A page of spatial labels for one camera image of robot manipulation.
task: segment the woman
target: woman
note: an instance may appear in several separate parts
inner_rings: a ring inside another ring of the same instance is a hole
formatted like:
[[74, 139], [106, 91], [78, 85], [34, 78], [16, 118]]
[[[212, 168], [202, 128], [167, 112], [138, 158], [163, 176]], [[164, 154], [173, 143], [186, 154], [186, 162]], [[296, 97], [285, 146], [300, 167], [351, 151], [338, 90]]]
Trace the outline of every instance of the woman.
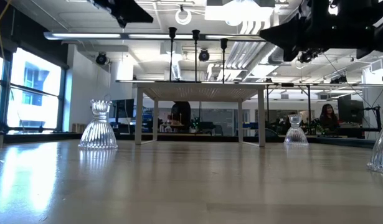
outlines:
[[338, 126], [338, 118], [334, 113], [334, 108], [330, 104], [326, 104], [321, 109], [320, 125], [324, 129], [334, 131]]

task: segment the dark hair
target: dark hair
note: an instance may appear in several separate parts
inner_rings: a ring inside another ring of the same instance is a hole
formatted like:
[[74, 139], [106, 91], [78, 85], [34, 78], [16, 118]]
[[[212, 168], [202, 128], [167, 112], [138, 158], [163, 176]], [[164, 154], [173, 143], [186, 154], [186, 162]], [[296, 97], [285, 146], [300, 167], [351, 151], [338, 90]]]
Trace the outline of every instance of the dark hair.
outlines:
[[335, 116], [334, 108], [333, 108], [333, 106], [331, 106], [329, 103], [327, 103], [326, 105], [324, 105], [323, 108], [321, 109], [321, 115], [320, 115], [320, 118], [321, 118], [321, 117], [327, 118], [327, 108], [328, 108], [329, 106], [331, 107], [331, 109], [333, 109], [333, 112], [331, 113], [331, 119], [334, 120], [334, 121], [338, 121], [337, 117]]

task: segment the chair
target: chair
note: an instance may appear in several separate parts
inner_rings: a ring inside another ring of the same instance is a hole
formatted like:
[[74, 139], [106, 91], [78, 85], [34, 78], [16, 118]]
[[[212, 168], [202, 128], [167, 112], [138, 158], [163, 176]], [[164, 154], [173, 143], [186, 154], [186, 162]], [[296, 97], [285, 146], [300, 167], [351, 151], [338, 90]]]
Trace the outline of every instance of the chair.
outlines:
[[216, 136], [223, 136], [223, 129], [221, 125], [215, 125], [214, 132]]

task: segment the duct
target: duct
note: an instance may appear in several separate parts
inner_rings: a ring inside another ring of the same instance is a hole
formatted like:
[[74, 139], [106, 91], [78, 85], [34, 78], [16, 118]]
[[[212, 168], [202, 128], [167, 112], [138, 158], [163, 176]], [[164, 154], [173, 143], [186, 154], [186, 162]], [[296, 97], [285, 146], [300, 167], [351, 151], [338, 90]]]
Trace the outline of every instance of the duct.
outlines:
[[[255, 28], [253, 28], [252, 34], [253, 35], [258, 34], [260, 28], [262, 28], [262, 23], [259, 22], [259, 21], [256, 21], [255, 22]], [[239, 68], [245, 68], [246, 66], [243, 67], [243, 64], [246, 61], [250, 62], [252, 60], [252, 58], [258, 53], [258, 51], [256, 51], [258, 45], [259, 45], [258, 43], [252, 43], [252, 44], [249, 45], [247, 53], [245, 54], [245, 56], [241, 60], [241, 62], [238, 64]]]
[[[241, 28], [240, 34], [245, 34], [245, 32], [247, 31], [247, 28], [248, 28], [247, 21], [243, 21], [242, 22], [242, 28]], [[230, 67], [231, 66], [231, 62], [234, 61], [234, 57], [236, 55], [236, 52], [239, 51], [239, 45], [240, 45], [240, 42], [236, 42], [236, 43], [234, 43], [233, 47], [231, 48], [230, 54], [227, 57], [227, 60], [226, 60], [226, 62], [224, 64], [224, 66], [226, 68]]]
[[[249, 34], [252, 31], [253, 24], [254, 24], [253, 21], [248, 21], [247, 30], [245, 31], [244, 34]], [[250, 48], [250, 46], [251, 46], [251, 43], [249, 42], [241, 43], [240, 52], [234, 57], [234, 61], [231, 63], [232, 68], [237, 68], [237, 63], [242, 57], [242, 55], [244, 55], [244, 58], [248, 56], [245, 52]]]
[[180, 64], [178, 60], [172, 61], [172, 74], [177, 80], [181, 78]]
[[[258, 54], [258, 52], [262, 49], [262, 47], [264, 46], [265, 44], [262, 44], [262, 43], [256, 43], [256, 47], [255, 49], [253, 50], [253, 52], [256, 52], [256, 54]], [[254, 57], [250, 57], [248, 58], [248, 60], [246, 60], [243, 64], [242, 64], [242, 68], [245, 68], [252, 60], [253, 60]]]

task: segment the person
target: person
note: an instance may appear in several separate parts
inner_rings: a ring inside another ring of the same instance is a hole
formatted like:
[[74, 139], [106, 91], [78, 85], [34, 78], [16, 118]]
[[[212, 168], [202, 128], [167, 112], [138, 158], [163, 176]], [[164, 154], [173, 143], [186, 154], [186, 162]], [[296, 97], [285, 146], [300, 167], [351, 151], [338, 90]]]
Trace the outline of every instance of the person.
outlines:
[[324, 129], [334, 131], [338, 126], [338, 118], [334, 113], [334, 108], [330, 104], [326, 104], [321, 109], [320, 125]]
[[191, 124], [191, 107], [189, 102], [175, 101], [171, 113], [173, 115], [172, 120], [179, 121], [179, 124], [184, 125], [185, 129], [189, 128]]

